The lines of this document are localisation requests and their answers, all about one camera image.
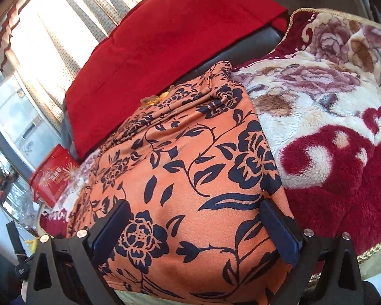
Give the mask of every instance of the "red box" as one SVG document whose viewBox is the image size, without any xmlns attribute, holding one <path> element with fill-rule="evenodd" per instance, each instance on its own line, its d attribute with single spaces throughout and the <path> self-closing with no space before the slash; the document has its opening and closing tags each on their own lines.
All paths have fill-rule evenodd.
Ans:
<svg viewBox="0 0 381 305">
<path fill-rule="evenodd" d="M 53 208 L 69 181 L 75 176 L 78 167 L 79 164 L 69 151 L 58 144 L 28 181 L 33 191 L 33 201 L 42 199 Z"/>
</svg>

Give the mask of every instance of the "black strap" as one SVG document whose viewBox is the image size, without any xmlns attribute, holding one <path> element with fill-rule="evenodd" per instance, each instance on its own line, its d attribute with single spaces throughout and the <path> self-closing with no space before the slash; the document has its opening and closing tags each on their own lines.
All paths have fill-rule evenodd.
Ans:
<svg viewBox="0 0 381 305">
<path fill-rule="evenodd" d="M 6 224 L 8 236 L 10 237 L 11 244 L 14 248 L 14 253 L 17 256 L 19 262 L 23 262 L 27 259 L 27 254 L 20 241 L 20 235 L 18 234 L 17 227 L 14 221 L 10 221 Z"/>
</svg>

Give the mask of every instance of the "red cushion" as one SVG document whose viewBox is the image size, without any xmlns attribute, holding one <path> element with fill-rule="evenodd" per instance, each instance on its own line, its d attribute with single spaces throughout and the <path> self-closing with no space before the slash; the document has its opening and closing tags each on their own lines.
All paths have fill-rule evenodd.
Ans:
<svg viewBox="0 0 381 305">
<path fill-rule="evenodd" d="M 286 9 L 272 0 L 144 0 L 101 42 L 66 93 L 83 158 L 139 106 Z"/>
</svg>

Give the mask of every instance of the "silver rivet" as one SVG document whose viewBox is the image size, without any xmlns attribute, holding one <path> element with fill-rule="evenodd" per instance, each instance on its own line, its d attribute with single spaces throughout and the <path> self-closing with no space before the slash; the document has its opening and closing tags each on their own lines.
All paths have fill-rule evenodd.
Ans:
<svg viewBox="0 0 381 305">
<path fill-rule="evenodd" d="M 45 243 L 45 242 L 48 242 L 49 239 L 50 239 L 50 236 L 45 234 L 45 235 L 42 235 L 39 240 L 41 241 L 41 243 Z"/>
<path fill-rule="evenodd" d="M 352 239 L 352 237 L 350 236 L 350 234 L 348 232 L 344 232 L 342 234 L 343 238 L 346 239 L 346 240 L 349 240 L 349 239 Z"/>
<path fill-rule="evenodd" d="M 79 238 L 84 238 L 86 235 L 88 235 L 88 231 L 86 229 L 81 229 L 76 233 L 76 236 Z"/>
<path fill-rule="evenodd" d="M 313 235 L 315 235 L 314 231 L 310 228 L 305 228 L 304 229 L 304 235 L 308 236 L 308 237 L 312 237 Z"/>
</svg>

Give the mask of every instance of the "curtain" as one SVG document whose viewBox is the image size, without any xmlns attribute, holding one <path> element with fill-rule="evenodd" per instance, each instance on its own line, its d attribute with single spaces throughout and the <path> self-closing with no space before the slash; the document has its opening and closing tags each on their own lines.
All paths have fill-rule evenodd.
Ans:
<svg viewBox="0 0 381 305">
<path fill-rule="evenodd" d="M 17 0 L 0 31 L 0 70 L 14 71 L 60 130 L 65 92 L 99 42 L 141 0 Z"/>
</svg>

